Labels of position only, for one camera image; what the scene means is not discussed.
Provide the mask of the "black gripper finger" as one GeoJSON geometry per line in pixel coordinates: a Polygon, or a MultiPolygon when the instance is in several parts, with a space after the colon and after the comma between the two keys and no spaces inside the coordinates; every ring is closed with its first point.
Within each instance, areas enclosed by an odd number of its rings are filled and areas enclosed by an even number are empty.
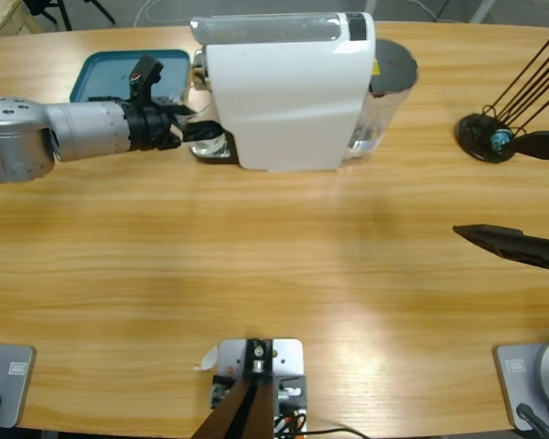
{"type": "Polygon", "coordinates": [[[502,259],[549,270],[549,239],[521,230],[489,224],[458,225],[452,230],[467,241],[502,259]]]}
{"type": "Polygon", "coordinates": [[[511,142],[515,153],[549,160],[549,131],[538,131],[520,136],[511,142]]]}
{"type": "Polygon", "coordinates": [[[170,114],[172,117],[193,117],[197,114],[187,105],[179,104],[176,102],[163,103],[162,109],[164,112],[170,114]]]}
{"type": "Polygon", "coordinates": [[[184,143],[207,141],[223,134],[223,127],[215,121],[190,122],[182,129],[182,141],[184,143]]]}

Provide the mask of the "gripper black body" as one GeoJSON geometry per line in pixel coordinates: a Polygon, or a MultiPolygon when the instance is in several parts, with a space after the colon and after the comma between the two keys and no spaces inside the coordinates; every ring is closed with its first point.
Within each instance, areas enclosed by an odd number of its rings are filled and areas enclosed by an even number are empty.
{"type": "Polygon", "coordinates": [[[165,151],[178,148],[181,139],[171,131],[177,121],[178,105],[125,104],[125,120],[129,128],[130,151],[165,151]]]}

